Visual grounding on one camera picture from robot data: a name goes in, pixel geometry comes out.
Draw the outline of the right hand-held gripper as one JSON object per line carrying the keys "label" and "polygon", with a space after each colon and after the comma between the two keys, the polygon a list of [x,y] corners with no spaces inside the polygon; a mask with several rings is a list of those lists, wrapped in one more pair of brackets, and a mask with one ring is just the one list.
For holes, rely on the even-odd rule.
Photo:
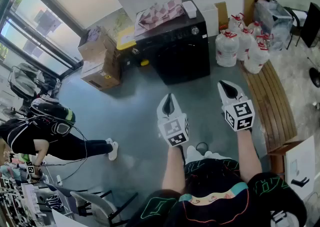
{"label": "right hand-held gripper", "polygon": [[219,80],[217,88],[221,102],[226,104],[221,107],[224,119],[232,130],[238,132],[251,129],[256,113],[252,100],[245,96],[243,89],[227,80]]}

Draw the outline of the black washing machine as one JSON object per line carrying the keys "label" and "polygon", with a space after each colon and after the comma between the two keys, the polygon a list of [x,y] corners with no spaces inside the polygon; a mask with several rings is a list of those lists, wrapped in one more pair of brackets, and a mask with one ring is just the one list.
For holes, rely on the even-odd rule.
{"label": "black washing machine", "polygon": [[193,81],[210,75],[206,21],[196,16],[176,17],[135,38],[135,58],[148,60],[166,85]]}

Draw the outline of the cluster of clear water jugs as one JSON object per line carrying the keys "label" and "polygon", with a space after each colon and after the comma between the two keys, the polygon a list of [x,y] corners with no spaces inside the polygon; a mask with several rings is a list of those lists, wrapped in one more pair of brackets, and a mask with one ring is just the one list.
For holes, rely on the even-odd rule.
{"label": "cluster of clear water jugs", "polygon": [[248,72],[258,74],[270,59],[274,35],[264,32],[258,21],[246,26],[244,17],[241,12],[232,15],[228,25],[221,26],[215,40],[216,61],[221,67],[233,67],[241,61]]}

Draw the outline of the person's right white shoe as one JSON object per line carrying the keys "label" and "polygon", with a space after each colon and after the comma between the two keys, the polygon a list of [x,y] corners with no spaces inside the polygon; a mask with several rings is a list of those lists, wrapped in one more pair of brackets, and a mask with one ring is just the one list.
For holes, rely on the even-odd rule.
{"label": "person's right white shoe", "polygon": [[230,157],[225,157],[220,155],[217,152],[211,152],[211,151],[206,151],[204,154],[204,158],[205,159],[214,159],[214,160],[231,160],[232,158]]}

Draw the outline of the sealed cardboard box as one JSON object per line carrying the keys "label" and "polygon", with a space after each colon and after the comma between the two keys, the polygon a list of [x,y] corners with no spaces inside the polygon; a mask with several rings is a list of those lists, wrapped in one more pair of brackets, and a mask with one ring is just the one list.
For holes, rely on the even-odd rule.
{"label": "sealed cardboard box", "polygon": [[121,83],[121,67],[116,49],[104,50],[83,62],[81,79],[99,91]]}

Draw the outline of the clear plastic bag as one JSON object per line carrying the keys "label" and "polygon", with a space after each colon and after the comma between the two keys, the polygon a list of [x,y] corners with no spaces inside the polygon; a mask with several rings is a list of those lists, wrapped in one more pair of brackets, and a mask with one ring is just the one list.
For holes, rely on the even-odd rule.
{"label": "clear plastic bag", "polygon": [[269,50],[281,51],[293,26],[292,15],[275,0],[256,0],[253,20],[261,23],[264,33],[270,34]]}

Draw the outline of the yellow flat box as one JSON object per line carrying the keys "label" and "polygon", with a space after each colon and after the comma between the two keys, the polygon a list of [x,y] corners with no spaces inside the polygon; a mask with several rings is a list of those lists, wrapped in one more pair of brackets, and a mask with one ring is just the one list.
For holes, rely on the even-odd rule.
{"label": "yellow flat box", "polygon": [[150,61],[143,57],[142,51],[137,46],[134,26],[127,27],[118,33],[116,49],[123,67],[143,67],[150,64]]}

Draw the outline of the white plastic box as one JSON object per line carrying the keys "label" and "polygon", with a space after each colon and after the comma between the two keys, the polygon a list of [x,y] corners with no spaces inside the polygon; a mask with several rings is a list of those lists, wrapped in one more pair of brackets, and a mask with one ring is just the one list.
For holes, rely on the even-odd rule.
{"label": "white plastic box", "polygon": [[194,19],[197,17],[197,7],[192,1],[184,1],[182,3],[182,6],[190,19]]}

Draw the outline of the pink checkered cloth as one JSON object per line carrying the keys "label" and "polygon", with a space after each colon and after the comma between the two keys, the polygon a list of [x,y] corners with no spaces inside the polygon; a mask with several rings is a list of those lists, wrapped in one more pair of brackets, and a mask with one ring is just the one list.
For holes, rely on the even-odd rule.
{"label": "pink checkered cloth", "polygon": [[137,13],[134,36],[142,35],[154,28],[185,14],[182,0],[169,0],[163,4],[155,3]]}

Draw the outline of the black metal chair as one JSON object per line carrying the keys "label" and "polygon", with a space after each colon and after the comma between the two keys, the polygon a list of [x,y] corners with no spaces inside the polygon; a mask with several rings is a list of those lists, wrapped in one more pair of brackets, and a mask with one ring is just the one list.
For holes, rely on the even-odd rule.
{"label": "black metal chair", "polygon": [[302,31],[302,28],[303,28],[304,23],[306,21],[308,12],[307,11],[302,11],[302,10],[297,10],[297,9],[292,9],[290,7],[287,7],[287,6],[284,6],[283,8],[288,13],[290,13],[290,15],[292,17],[292,20],[293,20],[292,27],[291,27],[291,30],[289,32],[290,40],[289,40],[288,45],[286,47],[286,49],[288,49],[290,44],[291,44],[291,42],[292,42],[293,36],[298,36],[298,40],[297,40],[295,46],[298,45],[298,42],[299,42],[299,40],[301,38],[301,31]]}

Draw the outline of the person's black printed shirt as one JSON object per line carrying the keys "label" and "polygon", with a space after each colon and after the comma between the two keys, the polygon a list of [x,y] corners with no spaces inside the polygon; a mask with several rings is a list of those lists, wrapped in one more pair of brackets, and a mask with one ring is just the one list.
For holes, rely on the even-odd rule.
{"label": "person's black printed shirt", "polygon": [[184,168],[185,189],[152,193],[126,227],[304,227],[304,202],[278,175],[241,179],[232,159],[202,159]]}

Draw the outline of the black cart with grey cloth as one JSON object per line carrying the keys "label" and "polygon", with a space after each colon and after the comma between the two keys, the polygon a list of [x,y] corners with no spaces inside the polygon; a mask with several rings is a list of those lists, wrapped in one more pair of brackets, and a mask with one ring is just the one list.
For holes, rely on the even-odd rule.
{"label": "black cart with grey cloth", "polygon": [[27,102],[41,96],[55,98],[62,85],[59,78],[23,62],[11,68],[8,83],[10,89]]}

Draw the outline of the black standing fan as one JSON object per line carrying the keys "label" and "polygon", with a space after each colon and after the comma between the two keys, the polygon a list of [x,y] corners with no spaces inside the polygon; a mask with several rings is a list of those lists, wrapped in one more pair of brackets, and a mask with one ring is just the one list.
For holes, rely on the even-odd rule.
{"label": "black standing fan", "polygon": [[4,108],[2,110],[2,114],[5,115],[9,119],[19,118],[19,115],[17,114],[16,109],[14,107]]}

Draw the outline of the cluttered work table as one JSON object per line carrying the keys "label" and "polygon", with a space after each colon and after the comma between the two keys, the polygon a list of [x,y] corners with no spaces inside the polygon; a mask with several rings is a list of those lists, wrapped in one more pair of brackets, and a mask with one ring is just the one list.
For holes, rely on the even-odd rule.
{"label": "cluttered work table", "polygon": [[10,224],[16,227],[56,227],[52,211],[65,213],[66,207],[57,192],[45,183],[31,183],[25,162],[27,154],[4,155],[0,166],[0,206],[5,209]]}

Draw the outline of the glass window with black frame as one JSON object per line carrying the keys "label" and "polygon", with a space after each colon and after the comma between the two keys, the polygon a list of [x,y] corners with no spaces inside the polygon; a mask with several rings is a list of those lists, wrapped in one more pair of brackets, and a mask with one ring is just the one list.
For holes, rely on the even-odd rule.
{"label": "glass window with black frame", "polygon": [[55,78],[83,65],[85,30],[57,0],[0,0],[0,65],[29,63]]}

